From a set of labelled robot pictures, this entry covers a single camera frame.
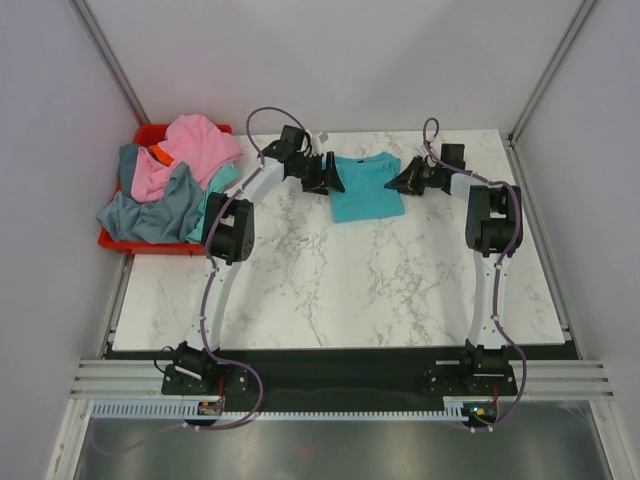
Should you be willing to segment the teal t shirt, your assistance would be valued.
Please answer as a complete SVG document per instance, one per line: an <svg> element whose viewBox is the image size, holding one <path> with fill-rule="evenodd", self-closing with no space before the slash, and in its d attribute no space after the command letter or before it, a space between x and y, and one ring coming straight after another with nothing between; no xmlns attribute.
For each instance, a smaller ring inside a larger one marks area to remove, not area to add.
<svg viewBox="0 0 640 480"><path fill-rule="evenodd" d="M344 192L329 194L332 218L343 224L402 216L400 194L387 189L401 168L401 160L388 152L366 158L336 157L336 168Z"/></svg>

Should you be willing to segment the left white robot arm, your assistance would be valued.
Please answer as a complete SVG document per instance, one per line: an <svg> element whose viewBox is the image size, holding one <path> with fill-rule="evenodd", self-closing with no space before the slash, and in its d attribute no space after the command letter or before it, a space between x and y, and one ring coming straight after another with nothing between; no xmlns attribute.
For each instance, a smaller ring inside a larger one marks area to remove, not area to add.
<svg viewBox="0 0 640 480"><path fill-rule="evenodd" d="M286 125L280 137L258 149L258 164L229 193L207 199L203 246L211 262L197 314L181 347L215 351L235 278L251 255L255 240L255 207L288 178L306 193L343 193L335 153L317 153L303 144L312 138L300 127Z"/></svg>

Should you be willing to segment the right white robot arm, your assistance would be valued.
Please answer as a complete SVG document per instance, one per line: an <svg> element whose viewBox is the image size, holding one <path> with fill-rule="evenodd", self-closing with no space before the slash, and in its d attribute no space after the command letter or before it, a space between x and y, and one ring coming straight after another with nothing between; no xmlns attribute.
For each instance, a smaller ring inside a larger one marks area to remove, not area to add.
<svg viewBox="0 0 640 480"><path fill-rule="evenodd" d="M511 260L523 240L521 190L505 181L491 181L466 168L465 146L444 143L436 154L414 157L385 187L421 196L438 189L466 202L465 240L473 252L475 295L473 318L465 341L458 381L467 392L483 392L507 369L508 350L524 351L506 333L504 303Z"/></svg>

